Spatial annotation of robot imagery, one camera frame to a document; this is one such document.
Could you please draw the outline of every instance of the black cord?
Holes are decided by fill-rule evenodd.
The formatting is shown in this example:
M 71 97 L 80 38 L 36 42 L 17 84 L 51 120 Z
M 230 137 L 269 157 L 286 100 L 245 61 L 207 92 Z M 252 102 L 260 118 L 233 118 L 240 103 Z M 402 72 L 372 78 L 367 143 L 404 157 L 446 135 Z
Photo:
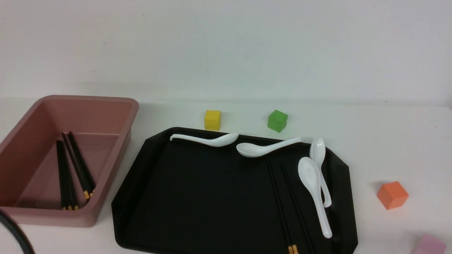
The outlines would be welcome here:
M 30 241 L 19 228 L 19 226 L 0 209 L 0 222 L 13 234 L 14 238 L 19 242 L 20 247 L 24 254 L 35 254 Z

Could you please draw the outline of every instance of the chopsticks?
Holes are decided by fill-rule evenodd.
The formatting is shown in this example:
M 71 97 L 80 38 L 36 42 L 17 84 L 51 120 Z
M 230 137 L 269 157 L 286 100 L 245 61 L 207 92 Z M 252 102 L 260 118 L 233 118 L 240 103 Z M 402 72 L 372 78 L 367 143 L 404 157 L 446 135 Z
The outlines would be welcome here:
M 74 182 L 67 163 L 66 151 L 62 141 L 57 140 L 58 173 L 60 176 L 61 207 L 63 210 L 78 210 L 79 203 L 75 194 Z
M 64 144 L 66 145 L 67 151 L 69 152 L 69 157 L 71 158 L 72 164 L 74 165 L 75 172 L 77 173 L 77 177 L 80 181 L 80 185 L 82 186 L 83 193 L 85 195 L 86 200 L 89 200 L 93 196 L 93 189 L 91 184 L 88 181 L 88 176 L 86 175 L 86 171 L 83 168 L 83 158 L 81 158 L 80 153 L 77 154 L 73 147 L 74 142 L 70 141 L 70 138 L 67 134 L 62 133 Z
M 69 137 L 69 141 L 71 142 L 72 150 L 74 151 L 75 158 L 79 161 L 81 170 L 86 175 L 88 185 L 93 190 L 92 192 L 94 192 L 94 189 L 96 188 L 96 184 L 94 183 L 94 180 L 93 180 L 91 174 L 89 173 L 88 167 L 86 166 L 86 163 L 83 160 L 82 154 L 80 153 L 79 146 L 77 145 L 77 142 L 75 141 L 74 134 L 72 134 L 72 132 L 69 132 L 68 137 Z
M 280 220 L 282 231 L 283 231 L 282 233 L 283 233 L 284 241 L 286 242 L 286 245 L 288 246 L 289 254 L 298 254 L 297 246 L 295 244 L 292 244 L 293 241 L 290 236 L 289 226 L 287 225 L 286 215 L 285 215 L 284 209 L 282 207 L 283 203 L 280 198 L 278 185 L 276 183 L 273 166 L 272 166 L 270 159 L 267 159 L 267 167 L 270 172 L 270 177 L 272 179 L 273 193 L 275 195 L 275 200 L 276 200 L 276 204 L 278 207 L 278 215 L 279 215 L 279 220 Z
M 287 173 L 286 166 L 285 166 L 285 164 L 284 164 L 284 162 L 283 162 L 282 160 L 279 161 L 279 166 L 281 167 L 282 173 L 283 173 L 284 178 L 285 178 L 285 180 L 286 180 L 286 182 L 287 182 L 287 186 L 288 186 L 288 188 L 289 188 L 289 192 L 290 192 L 290 197 L 291 197 L 291 199 L 292 199 L 292 203 L 295 205 L 295 208 L 296 208 L 296 210 L 297 210 L 298 221 L 299 221 L 300 224 L 302 225 L 302 228 L 303 228 L 303 232 L 304 232 L 304 235 L 305 235 L 306 242 L 308 243 L 309 249 L 310 249 L 311 252 L 312 252 L 312 251 L 314 251 L 314 246 L 312 245 L 311 238 L 308 237 L 309 232 L 308 232 L 308 229 L 306 228 L 306 224 L 304 223 L 304 217 L 303 217 L 303 214 L 302 214 L 301 209 L 300 209 L 300 203 L 298 202 L 298 199 L 297 199 L 297 197 L 296 197 L 296 195 L 295 195 L 295 191 L 293 190 L 292 183 L 291 183 L 291 181 L 289 180 L 289 174 Z
M 56 153 L 58 158 L 58 174 L 60 180 L 60 196 L 61 208 L 63 210 L 78 210 L 80 208 L 77 200 L 77 193 L 75 191 L 74 182 L 72 180 L 69 163 L 66 156 L 66 149 L 74 165 L 77 178 L 82 187 L 83 194 L 86 201 L 89 201 L 93 196 L 95 184 L 88 167 L 81 155 L 80 149 L 75 141 L 74 134 L 61 134 L 63 141 L 57 140 Z

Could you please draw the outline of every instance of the white ceramic spoon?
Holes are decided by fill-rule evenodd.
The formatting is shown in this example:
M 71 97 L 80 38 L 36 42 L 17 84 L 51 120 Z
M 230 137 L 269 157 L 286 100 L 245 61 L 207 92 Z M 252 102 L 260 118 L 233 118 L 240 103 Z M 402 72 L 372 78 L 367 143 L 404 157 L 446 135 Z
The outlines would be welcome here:
M 322 204 L 322 196 L 320 193 L 320 172 L 317 165 L 308 157 L 301 158 L 298 162 L 298 175 L 300 176 L 301 182 L 305 185 L 306 189 L 308 189 L 312 199 L 314 200 L 323 236 L 325 238 L 331 238 L 333 236 L 333 232 L 331 232 L 325 208 Z
M 269 146 L 258 146 L 250 143 L 240 143 L 237 145 L 237 151 L 249 158 L 261 157 L 267 153 L 273 152 L 288 145 L 303 141 L 300 137 L 291 138 Z
M 221 147 L 221 146 L 227 146 L 227 145 L 234 143 L 238 137 L 239 137 L 238 133 L 226 134 L 226 135 L 223 135 L 223 136 L 215 138 L 215 139 L 204 139 L 204 138 L 195 137 L 195 136 L 173 134 L 173 135 L 171 135 L 169 140 L 172 141 L 173 138 L 180 138 L 180 139 L 185 139 L 185 140 L 201 143 L 201 144 L 204 144 L 207 146 Z
M 322 187 L 323 191 L 323 197 L 325 198 L 325 202 L 323 203 L 324 207 L 330 207 L 331 206 L 331 195 L 330 191 L 328 190 L 328 185 L 326 185 L 325 178 L 322 174 L 322 164 L 325 160 L 325 154 L 326 154 L 326 148 L 325 148 L 325 142 L 323 142 L 323 138 L 318 137 L 314 139 L 314 141 L 311 144 L 311 148 L 309 149 L 309 157 L 315 162 L 317 165 L 317 168 L 319 168 L 320 172 L 320 185 Z

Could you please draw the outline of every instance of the spoon handle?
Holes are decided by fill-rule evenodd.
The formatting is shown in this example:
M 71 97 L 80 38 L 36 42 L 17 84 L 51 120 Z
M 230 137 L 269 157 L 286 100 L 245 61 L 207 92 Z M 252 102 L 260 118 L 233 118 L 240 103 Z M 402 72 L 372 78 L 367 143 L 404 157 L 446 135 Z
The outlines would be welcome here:
M 325 208 L 322 204 L 322 198 L 320 195 L 316 195 L 316 197 L 312 196 L 312 199 L 314 200 L 315 209 L 317 210 L 317 216 L 319 217 L 320 228 L 322 229 L 323 236 L 325 238 L 331 238 L 333 236 L 333 232 L 331 232 L 330 224 L 328 222 L 328 218 L 326 217 Z
M 320 171 L 320 186 L 322 187 L 323 197 L 325 198 L 325 202 L 323 203 L 323 207 L 330 207 L 332 204 L 330 190 L 328 189 L 328 185 L 326 185 L 325 178 L 322 174 L 322 169 L 319 168 Z
M 273 145 L 269 145 L 269 146 L 267 146 L 267 149 L 269 151 L 274 151 L 274 150 L 277 150 L 279 148 L 283 148 L 285 146 L 289 146 L 289 145 L 292 145 L 292 144 L 295 144 L 295 143 L 298 143 L 298 142 L 301 142 L 301 141 L 303 141 L 303 140 L 298 136 L 298 137 L 295 137 L 295 138 L 291 138 L 291 139 L 288 139 L 288 140 L 281 141 L 281 142 L 273 144 Z
M 182 135 L 182 134 L 173 134 L 173 135 L 171 135 L 171 137 L 169 137 L 169 140 L 172 141 L 173 138 L 180 138 L 180 139 L 185 139 L 188 141 L 193 141 L 193 142 L 197 142 L 197 143 L 201 143 L 201 144 L 205 144 L 205 145 L 210 145 L 210 140 L 203 139 L 200 137 L 187 136 L 187 135 Z

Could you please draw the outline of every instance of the white tabletop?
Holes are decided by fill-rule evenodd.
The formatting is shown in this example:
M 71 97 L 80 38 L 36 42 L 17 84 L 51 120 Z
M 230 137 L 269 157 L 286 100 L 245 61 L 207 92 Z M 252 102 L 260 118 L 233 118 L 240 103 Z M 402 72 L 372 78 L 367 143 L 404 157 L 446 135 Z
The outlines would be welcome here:
M 34 99 L 0 99 L 0 139 L 33 104 Z M 358 227 L 355 254 L 410 254 L 428 232 L 449 245 L 452 254 L 452 111 L 440 107 L 362 106 L 240 102 L 140 103 L 132 139 L 96 225 L 63 228 L 21 225 L 36 253 L 110 253 L 137 251 L 116 244 L 111 201 L 141 145 L 170 127 L 203 129 L 206 109 L 221 110 L 221 131 L 287 139 L 324 138 L 327 147 L 350 167 Z M 266 118 L 278 109 L 289 115 L 277 133 Z M 401 208 L 387 211 L 377 199 L 384 182 L 400 181 L 410 194 Z M 0 228 L 2 253 L 21 253 Z

